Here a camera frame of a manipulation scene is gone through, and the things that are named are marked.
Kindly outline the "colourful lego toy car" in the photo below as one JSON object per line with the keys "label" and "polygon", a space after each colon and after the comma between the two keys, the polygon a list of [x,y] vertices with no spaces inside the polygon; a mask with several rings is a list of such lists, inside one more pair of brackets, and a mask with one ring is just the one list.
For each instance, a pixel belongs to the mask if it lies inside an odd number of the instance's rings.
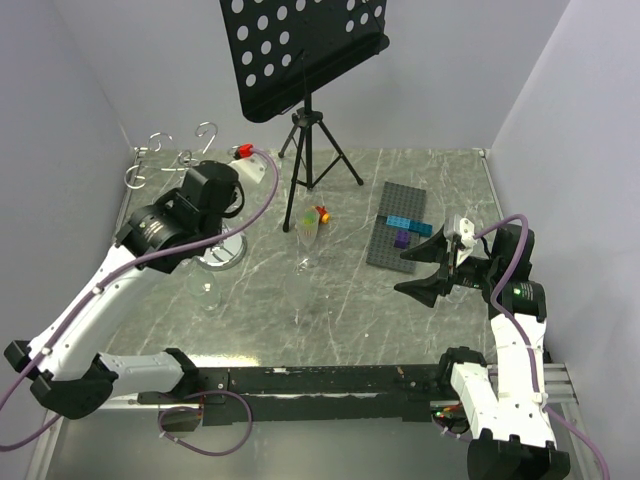
{"label": "colourful lego toy car", "polygon": [[330,219],[331,219],[331,215],[328,212],[328,210],[326,209],[325,206],[321,206],[321,205],[313,205],[311,206],[311,209],[313,209],[317,214],[318,214],[318,223],[319,224],[328,224]]}

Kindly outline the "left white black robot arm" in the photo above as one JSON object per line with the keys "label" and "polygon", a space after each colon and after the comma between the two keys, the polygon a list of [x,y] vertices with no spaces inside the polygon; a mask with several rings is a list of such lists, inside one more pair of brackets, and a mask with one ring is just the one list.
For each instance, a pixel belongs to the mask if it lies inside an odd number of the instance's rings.
{"label": "left white black robot arm", "polygon": [[203,255],[204,248],[147,261],[117,278],[111,274],[146,254],[221,234],[224,219],[237,216],[243,206],[238,172],[205,161],[187,171],[180,187],[136,210],[70,304],[78,314],[64,332],[55,333],[64,324],[60,316],[32,340],[14,340],[5,349],[13,369],[27,374],[38,403],[68,419],[80,419],[121,395],[161,392],[176,402],[192,398],[199,371],[180,349],[144,356],[114,356],[102,349],[138,300],[183,260]]}

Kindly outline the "black perforated music stand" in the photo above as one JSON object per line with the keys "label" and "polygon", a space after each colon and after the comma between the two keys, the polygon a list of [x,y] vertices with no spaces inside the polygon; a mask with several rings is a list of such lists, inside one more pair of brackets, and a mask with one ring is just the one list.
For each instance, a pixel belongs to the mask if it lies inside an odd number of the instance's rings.
{"label": "black perforated music stand", "polygon": [[354,167],[314,109],[312,95],[389,47],[387,3],[375,1],[223,1],[222,18],[244,118],[260,124],[289,113],[285,140],[297,147],[282,228],[291,226],[297,187],[313,190],[313,129]]}

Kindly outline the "blue lego brick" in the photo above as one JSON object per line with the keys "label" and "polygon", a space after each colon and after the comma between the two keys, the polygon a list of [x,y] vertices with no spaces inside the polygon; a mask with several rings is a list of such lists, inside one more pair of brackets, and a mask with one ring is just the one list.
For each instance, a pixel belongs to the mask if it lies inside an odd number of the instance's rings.
{"label": "blue lego brick", "polygon": [[387,216],[386,225],[396,229],[408,230],[425,238],[430,237],[433,232],[433,227],[430,224],[396,215]]}

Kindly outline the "grey lego baseplate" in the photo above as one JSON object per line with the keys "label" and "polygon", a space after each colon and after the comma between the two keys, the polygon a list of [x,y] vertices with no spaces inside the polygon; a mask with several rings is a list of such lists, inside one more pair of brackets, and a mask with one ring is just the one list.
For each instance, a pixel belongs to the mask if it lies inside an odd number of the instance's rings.
{"label": "grey lego baseplate", "polygon": [[423,222],[426,191],[386,181],[383,186],[366,263],[380,268],[412,274],[414,261],[401,253],[417,246],[421,236],[429,236],[431,226]]}

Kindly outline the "clear flute front centre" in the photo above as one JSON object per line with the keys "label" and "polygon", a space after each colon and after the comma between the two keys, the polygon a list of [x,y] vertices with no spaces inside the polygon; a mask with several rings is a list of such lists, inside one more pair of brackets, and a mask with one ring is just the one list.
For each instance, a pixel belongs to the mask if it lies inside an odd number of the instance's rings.
{"label": "clear flute front centre", "polygon": [[288,303],[295,311],[294,321],[298,324],[300,314],[311,295],[311,277],[304,272],[290,272],[284,280],[284,292]]}

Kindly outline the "clear wine glass right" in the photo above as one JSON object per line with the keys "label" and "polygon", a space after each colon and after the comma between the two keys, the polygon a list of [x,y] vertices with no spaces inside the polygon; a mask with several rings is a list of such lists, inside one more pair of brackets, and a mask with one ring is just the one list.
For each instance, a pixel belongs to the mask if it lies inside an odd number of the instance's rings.
{"label": "clear wine glass right", "polygon": [[451,305],[462,305],[473,297],[473,293],[474,291],[472,289],[454,286],[445,297],[445,300]]}

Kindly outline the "purple lego brick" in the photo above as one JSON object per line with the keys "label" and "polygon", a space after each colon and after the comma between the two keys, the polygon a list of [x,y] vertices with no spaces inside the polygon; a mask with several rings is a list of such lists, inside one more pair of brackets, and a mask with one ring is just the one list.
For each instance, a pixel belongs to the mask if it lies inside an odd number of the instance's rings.
{"label": "purple lego brick", "polygon": [[393,246],[397,249],[406,250],[411,241],[411,232],[404,229],[398,229],[394,237]]}

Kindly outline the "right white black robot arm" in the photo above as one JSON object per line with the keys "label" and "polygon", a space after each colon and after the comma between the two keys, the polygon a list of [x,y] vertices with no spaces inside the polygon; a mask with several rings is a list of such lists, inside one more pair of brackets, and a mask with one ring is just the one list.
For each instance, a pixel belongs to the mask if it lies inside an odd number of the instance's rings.
{"label": "right white black robot arm", "polygon": [[495,366],[467,347],[441,356],[436,385],[455,402],[432,407],[431,418],[441,434],[467,442],[471,479],[564,479],[570,456],[558,448],[546,410],[546,294],[529,278],[534,233],[525,220],[491,230],[487,242],[472,222],[456,217],[400,255],[438,266],[428,278],[394,287],[425,306],[457,286],[479,290],[496,346]]}

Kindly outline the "chrome wine glass rack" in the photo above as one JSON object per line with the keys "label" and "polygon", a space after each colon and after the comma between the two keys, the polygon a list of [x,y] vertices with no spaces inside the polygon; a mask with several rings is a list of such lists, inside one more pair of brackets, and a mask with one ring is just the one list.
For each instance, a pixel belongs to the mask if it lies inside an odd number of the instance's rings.
{"label": "chrome wine glass rack", "polygon": [[[149,136],[145,146],[136,148],[138,160],[129,167],[124,174],[124,184],[128,190],[141,190],[147,184],[146,172],[166,173],[170,178],[175,177],[181,184],[187,171],[204,161],[212,160],[209,154],[212,144],[219,133],[219,127],[212,121],[204,121],[195,128],[194,135],[197,139],[205,140],[205,145],[200,153],[186,148],[179,148],[174,137],[166,132],[156,132]],[[174,159],[167,165],[154,164],[146,157],[165,152],[173,153]],[[193,258],[203,269],[219,272],[230,270],[240,263],[247,252],[247,239],[244,233],[238,233],[226,238],[219,243],[208,247],[200,256]]]}

